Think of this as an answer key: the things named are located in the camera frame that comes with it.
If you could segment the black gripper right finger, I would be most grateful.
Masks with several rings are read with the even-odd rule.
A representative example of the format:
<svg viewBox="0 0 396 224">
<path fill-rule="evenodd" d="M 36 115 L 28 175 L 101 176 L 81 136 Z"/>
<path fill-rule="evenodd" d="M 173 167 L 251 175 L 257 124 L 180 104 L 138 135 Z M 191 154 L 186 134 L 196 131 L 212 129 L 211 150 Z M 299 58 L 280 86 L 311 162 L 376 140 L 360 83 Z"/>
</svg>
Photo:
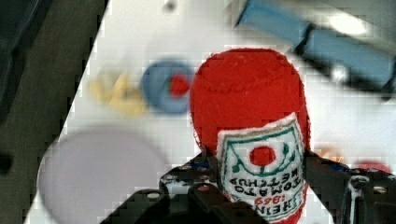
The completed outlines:
<svg viewBox="0 0 396 224">
<path fill-rule="evenodd" d="M 396 224 L 395 176 L 375 168 L 351 169 L 304 152 L 304 180 L 334 224 Z"/>
</svg>

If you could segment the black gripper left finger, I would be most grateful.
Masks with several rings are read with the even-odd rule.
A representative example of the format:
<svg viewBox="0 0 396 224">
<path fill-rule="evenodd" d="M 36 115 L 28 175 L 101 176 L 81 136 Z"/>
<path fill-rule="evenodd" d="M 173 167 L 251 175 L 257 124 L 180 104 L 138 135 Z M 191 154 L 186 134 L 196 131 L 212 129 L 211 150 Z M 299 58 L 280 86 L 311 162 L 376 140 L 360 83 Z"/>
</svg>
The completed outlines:
<svg viewBox="0 0 396 224">
<path fill-rule="evenodd" d="M 251 205 L 222 192 L 218 160 L 204 150 L 141 189 L 100 224 L 268 224 Z"/>
</svg>

